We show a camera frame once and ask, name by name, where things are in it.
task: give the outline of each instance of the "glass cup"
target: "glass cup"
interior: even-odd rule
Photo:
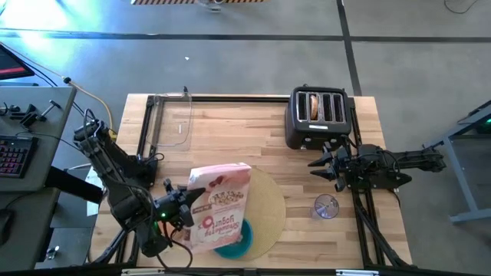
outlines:
[[[332,219],[339,213],[338,200],[332,195],[323,194],[318,196],[312,209],[313,219]]]

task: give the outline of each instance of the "yellow cable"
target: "yellow cable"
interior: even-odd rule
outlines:
[[[31,58],[29,57],[26,57],[24,56],[23,54],[19,53],[18,51],[16,51],[15,49],[13,49],[12,47],[9,47],[8,45],[6,45],[5,43],[3,42],[0,42],[1,45],[3,45],[5,48],[9,49],[10,51],[13,51],[15,52],[16,54],[20,55],[21,57],[25,58],[26,60],[30,61],[31,63],[33,64],[36,64],[38,67],[41,67],[43,69],[45,69],[46,71],[56,75],[56,76],[59,76],[62,80],[65,79],[64,76],[60,75],[59,73],[53,71],[53,70],[50,70],[49,68],[46,68],[42,65],[40,65],[39,63],[37,63],[36,61],[33,61]],[[74,81],[70,81],[69,84],[75,88],[77,88],[79,91],[82,91],[82,93],[85,93],[86,95],[88,95],[89,97],[92,97],[94,98],[95,100],[98,100],[101,102],[101,104],[106,108],[106,111],[107,111],[107,116],[109,117],[109,128],[110,128],[110,131],[111,131],[111,136],[114,136],[115,133],[113,132],[113,116],[111,115],[110,113],[110,109],[109,107],[107,106],[107,104],[102,100],[100,99],[99,97],[87,92],[84,88],[82,88],[80,85],[78,85],[77,83],[75,83]]]

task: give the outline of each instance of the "cereal box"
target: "cereal box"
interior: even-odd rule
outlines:
[[[185,229],[184,242],[194,253],[236,242],[240,236],[251,167],[245,163],[191,170],[188,189],[206,188],[191,206],[194,226]]]

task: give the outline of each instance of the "computer monitor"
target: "computer monitor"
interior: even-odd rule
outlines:
[[[25,65],[20,58],[0,45],[0,81],[30,76],[34,76],[34,71]]]

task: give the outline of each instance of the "desk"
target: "desk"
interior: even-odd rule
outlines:
[[[23,110],[34,104],[41,112],[54,100],[62,106],[61,110],[53,109],[47,115],[47,121],[35,123],[32,131],[51,134],[60,138],[74,101],[76,90],[71,87],[0,87],[0,104],[17,105]],[[0,132],[15,135],[23,130],[18,121],[0,117]],[[38,149],[23,179],[0,179],[0,190],[6,185],[13,189],[9,193],[0,193],[0,208],[4,208],[13,198],[25,191],[40,191],[19,199],[10,207],[15,211],[14,225],[10,239],[0,247],[0,271],[32,269],[38,260],[48,233],[53,209],[59,191],[44,188],[54,153],[59,141],[50,137],[40,137]]]
[[[137,151],[147,96],[130,94],[127,98],[117,143],[129,154]],[[384,147],[375,99],[355,97],[355,102],[362,140]],[[318,159],[320,152],[292,150],[285,145],[285,106],[285,103],[194,102],[189,150],[157,150],[165,155],[165,160],[159,164],[158,180],[152,188],[155,198],[165,195],[161,183],[166,177],[174,185],[187,185],[189,171],[193,167],[235,162],[244,162],[269,173],[285,197],[284,231],[269,252],[253,261],[230,261],[214,252],[207,252],[194,256],[193,267],[363,267],[351,193],[348,189],[337,193],[334,183],[309,174],[311,168],[307,164]],[[340,213],[336,218],[311,218],[310,208],[321,193],[331,194],[338,200]],[[374,202],[382,234],[399,256],[411,263],[404,225],[394,195],[384,190],[374,190]],[[103,202],[92,238],[93,258],[102,253],[119,229],[107,203]],[[371,257],[375,260],[371,235],[367,234],[367,239],[372,250]],[[189,260],[186,252],[177,247],[161,256],[169,266],[184,266]],[[160,265],[155,258],[146,258],[140,253],[138,266]]]

